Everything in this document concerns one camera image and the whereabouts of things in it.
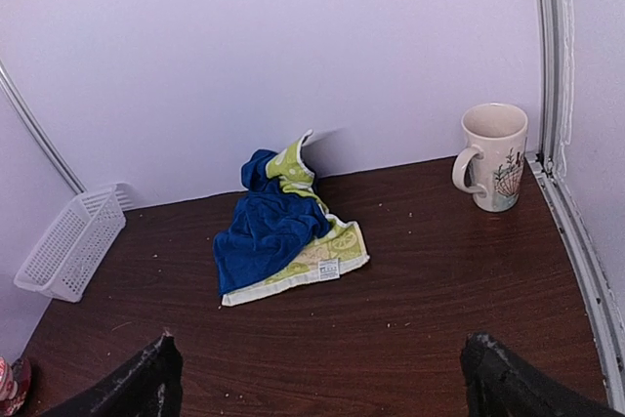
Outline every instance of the black object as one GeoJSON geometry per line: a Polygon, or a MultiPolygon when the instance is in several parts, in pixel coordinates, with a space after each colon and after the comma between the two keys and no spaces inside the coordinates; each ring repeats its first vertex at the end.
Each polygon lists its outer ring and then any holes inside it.
{"type": "Polygon", "coordinates": [[[163,335],[97,385],[42,417],[179,417],[183,358],[163,335]]]}
{"type": "Polygon", "coordinates": [[[469,417],[622,417],[547,377],[486,333],[460,355],[469,417]]]}

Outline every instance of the red object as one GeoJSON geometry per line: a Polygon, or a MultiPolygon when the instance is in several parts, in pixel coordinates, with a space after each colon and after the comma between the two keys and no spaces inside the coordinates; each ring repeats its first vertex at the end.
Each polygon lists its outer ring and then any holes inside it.
{"type": "MultiPolygon", "coordinates": [[[[6,369],[6,365],[2,366],[0,364],[0,374],[7,374],[11,379],[11,373],[7,373],[9,370],[6,369]]],[[[8,417],[10,415],[15,415],[18,410],[23,406],[26,401],[26,394],[30,389],[30,383],[32,380],[32,369],[30,367],[30,362],[27,358],[21,358],[17,360],[13,365],[11,365],[11,371],[13,374],[12,383],[8,381],[5,382],[5,386],[13,387],[17,386],[18,390],[16,393],[13,393],[11,390],[11,395],[14,395],[12,398],[6,398],[4,400],[0,400],[0,416],[8,417]]]]}

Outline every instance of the mug rim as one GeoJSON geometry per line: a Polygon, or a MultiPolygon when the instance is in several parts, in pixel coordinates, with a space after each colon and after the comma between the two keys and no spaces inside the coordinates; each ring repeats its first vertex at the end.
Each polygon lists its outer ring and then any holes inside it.
{"type": "Polygon", "coordinates": [[[523,111],[520,107],[514,105],[514,104],[507,104],[507,103],[482,103],[482,104],[476,104],[475,106],[471,106],[469,109],[467,109],[464,114],[462,115],[462,119],[460,119],[460,123],[462,124],[462,128],[464,129],[464,131],[473,136],[476,137],[478,139],[483,139],[486,141],[501,141],[503,139],[511,139],[512,137],[517,137],[522,135],[523,133],[527,132],[527,124],[529,122],[529,119],[527,118],[527,113],[525,111],[523,111]],[[471,111],[477,109],[477,108],[481,108],[481,107],[490,107],[490,106],[502,106],[502,107],[507,107],[509,109],[514,109],[517,111],[521,112],[521,115],[523,116],[523,125],[521,126],[521,128],[515,132],[514,134],[510,134],[508,136],[503,136],[503,137],[487,137],[487,136],[483,136],[480,134],[476,134],[473,131],[470,131],[469,129],[467,129],[467,126],[465,125],[465,118],[467,117],[467,114],[469,114],[471,111]]]}

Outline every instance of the yellow-green patterned cloth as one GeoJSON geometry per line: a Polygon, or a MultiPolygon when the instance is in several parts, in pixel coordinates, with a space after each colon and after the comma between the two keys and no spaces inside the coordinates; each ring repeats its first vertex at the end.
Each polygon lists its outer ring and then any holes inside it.
{"type": "Polygon", "coordinates": [[[308,131],[297,142],[276,155],[267,164],[268,178],[279,178],[283,192],[293,192],[302,197],[316,199],[332,229],[322,238],[309,243],[304,250],[284,268],[271,277],[222,297],[222,305],[233,307],[275,295],[297,285],[323,280],[322,266],[336,260],[339,274],[364,266],[369,260],[362,232],[356,222],[342,222],[331,214],[327,206],[313,191],[314,173],[302,161],[302,145],[313,134],[308,131]]]}

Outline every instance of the mug handle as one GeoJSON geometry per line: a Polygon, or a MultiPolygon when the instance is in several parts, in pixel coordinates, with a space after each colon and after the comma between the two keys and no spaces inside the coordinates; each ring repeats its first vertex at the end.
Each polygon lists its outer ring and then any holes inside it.
{"type": "Polygon", "coordinates": [[[488,191],[484,185],[467,186],[465,185],[465,174],[467,173],[467,167],[473,158],[482,159],[481,148],[478,146],[468,146],[460,152],[456,161],[453,164],[453,170],[451,171],[451,179],[453,184],[469,194],[477,194],[480,197],[486,197],[488,191]]]}

